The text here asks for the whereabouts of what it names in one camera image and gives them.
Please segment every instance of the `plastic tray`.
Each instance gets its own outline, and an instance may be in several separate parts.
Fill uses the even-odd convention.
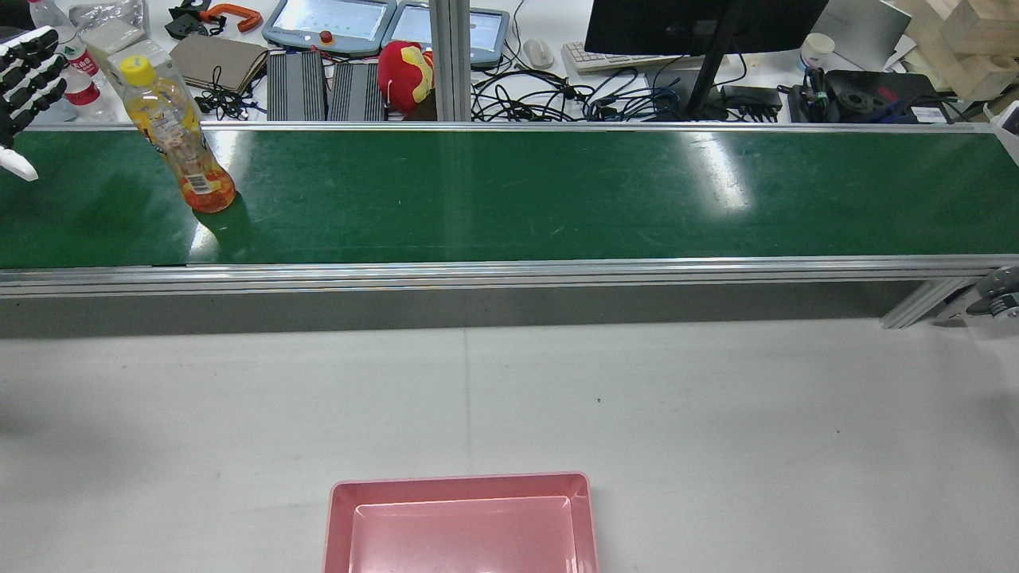
[[[346,481],[325,573],[598,573],[583,473]]]

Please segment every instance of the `plush toy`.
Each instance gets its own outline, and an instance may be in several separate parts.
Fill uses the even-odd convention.
[[[415,42],[390,42],[379,55],[379,90],[390,106],[414,111],[435,88],[432,51]]]

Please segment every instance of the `laptop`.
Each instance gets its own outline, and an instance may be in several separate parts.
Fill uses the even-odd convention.
[[[830,0],[814,32],[835,40],[835,53],[867,71],[884,71],[913,18],[881,0]]]

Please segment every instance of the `black monitor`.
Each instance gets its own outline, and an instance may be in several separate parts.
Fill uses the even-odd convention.
[[[704,55],[686,107],[700,119],[728,53],[799,48],[827,0],[594,0],[584,48],[630,55]]]

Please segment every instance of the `red bottle label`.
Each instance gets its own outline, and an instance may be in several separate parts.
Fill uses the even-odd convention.
[[[75,69],[84,71],[89,75],[95,75],[99,71],[99,66],[96,65],[96,60],[92,59],[92,54],[89,53],[89,50],[86,50],[77,59],[70,60],[70,64]]]
[[[95,84],[89,84],[89,87],[81,92],[76,94],[64,94],[64,97],[74,105],[90,104],[99,99],[99,88]]]

